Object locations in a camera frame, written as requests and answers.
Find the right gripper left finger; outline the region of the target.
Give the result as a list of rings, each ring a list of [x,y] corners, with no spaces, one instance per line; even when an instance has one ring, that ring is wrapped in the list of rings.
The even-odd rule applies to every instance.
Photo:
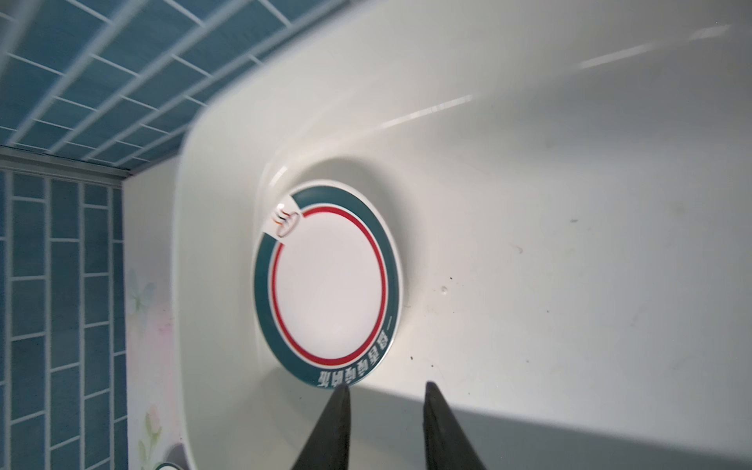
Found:
[[[350,463],[351,394],[347,385],[334,389],[293,470],[343,469]]]

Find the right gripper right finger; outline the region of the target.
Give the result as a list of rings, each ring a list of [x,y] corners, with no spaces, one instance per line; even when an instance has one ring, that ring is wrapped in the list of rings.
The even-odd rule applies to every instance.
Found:
[[[427,382],[423,405],[426,468],[485,469],[435,382]]]

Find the green rim plate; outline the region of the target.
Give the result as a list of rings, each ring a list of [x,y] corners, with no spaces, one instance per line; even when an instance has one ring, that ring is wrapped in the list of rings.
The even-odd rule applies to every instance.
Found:
[[[154,470],[183,470],[183,468],[174,462],[160,462]]]

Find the green red ring plate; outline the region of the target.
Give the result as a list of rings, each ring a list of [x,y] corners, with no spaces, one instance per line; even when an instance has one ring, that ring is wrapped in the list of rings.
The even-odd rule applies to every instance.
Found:
[[[356,384],[383,362],[401,320],[397,243],[358,190],[309,181],[260,230],[253,297],[266,344],[288,372],[320,389]]]

